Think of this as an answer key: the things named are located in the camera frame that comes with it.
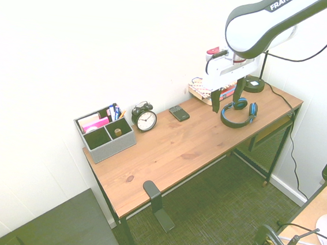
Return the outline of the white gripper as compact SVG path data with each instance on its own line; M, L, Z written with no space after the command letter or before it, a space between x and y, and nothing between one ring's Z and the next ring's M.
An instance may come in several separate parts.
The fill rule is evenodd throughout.
M258 67L258 58L248 59L242 63L233 63L232 60L221 56L212 59L202 76L202 86L211 92L212 111L218 113L220 107L221 88L237 80L233 95L233 103L243 103L242 92L248 74L255 72Z

